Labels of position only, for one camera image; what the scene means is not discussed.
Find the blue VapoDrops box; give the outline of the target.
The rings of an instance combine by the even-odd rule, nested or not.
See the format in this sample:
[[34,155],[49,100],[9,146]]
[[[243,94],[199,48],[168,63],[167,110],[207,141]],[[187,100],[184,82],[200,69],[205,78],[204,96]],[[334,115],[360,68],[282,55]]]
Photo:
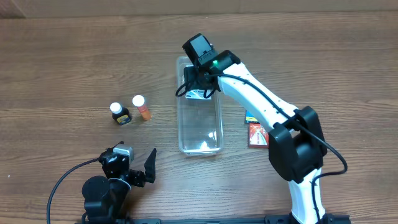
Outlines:
[[245,122],[246,124],[249,124],[249,123],[259,123],[258,120],[257,120],[249,111],[246,111],[246,113],[245,113],[244,122]]

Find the white medicine box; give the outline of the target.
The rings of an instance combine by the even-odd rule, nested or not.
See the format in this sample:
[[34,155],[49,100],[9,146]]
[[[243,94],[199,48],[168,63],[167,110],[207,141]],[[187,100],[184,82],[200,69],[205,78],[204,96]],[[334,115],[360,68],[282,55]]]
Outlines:
[[185,94],[188,100],[211,100],[211,97],[204,97],[204,90],[190,90]]

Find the dark brown syrup bottle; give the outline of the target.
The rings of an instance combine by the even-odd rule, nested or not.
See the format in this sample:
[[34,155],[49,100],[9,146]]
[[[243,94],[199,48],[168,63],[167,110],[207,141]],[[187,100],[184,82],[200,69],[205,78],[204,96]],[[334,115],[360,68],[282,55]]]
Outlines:
[[112,118],[119,125],[127,124],[132,119],[129,110],[118,102],[111,103],[109,109],[112,112]]

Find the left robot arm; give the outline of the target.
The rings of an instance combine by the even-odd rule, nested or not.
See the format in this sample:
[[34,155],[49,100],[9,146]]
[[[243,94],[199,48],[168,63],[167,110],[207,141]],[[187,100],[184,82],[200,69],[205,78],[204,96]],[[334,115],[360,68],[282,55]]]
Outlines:
[[126,197],[133,187],[144,187],[155,182],[155,160],[153,149],[144,164],[144,171],[132,170],[134,151],[122,141],[100,154],[98,162],[104,176],[88,179],[82,187],[85,198],[85,213],[82,223],[133,223],[129,215],[122,212]]

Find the red medicine box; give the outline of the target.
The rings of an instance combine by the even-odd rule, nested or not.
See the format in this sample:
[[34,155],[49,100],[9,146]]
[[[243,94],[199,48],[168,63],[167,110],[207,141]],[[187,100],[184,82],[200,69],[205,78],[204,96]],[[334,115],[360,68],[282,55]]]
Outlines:
[[248,146],[258,148],[268,148],[268,133],[257,123],[249,124],[248,131]]

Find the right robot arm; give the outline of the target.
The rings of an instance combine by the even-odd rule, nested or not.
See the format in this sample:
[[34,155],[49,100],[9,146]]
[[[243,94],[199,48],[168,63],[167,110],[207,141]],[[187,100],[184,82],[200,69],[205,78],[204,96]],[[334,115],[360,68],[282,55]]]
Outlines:
[[288,182],[293,222],[321,223],[326,211],[316,177],[322,172],[326,147],[316,112],[280,99],[235,54],[217,52],[203,34],[188,39],[182,48],[193,65],[177,96],[200,89],[206,97],[219,91],[239,102],[268,133],[269,161]]

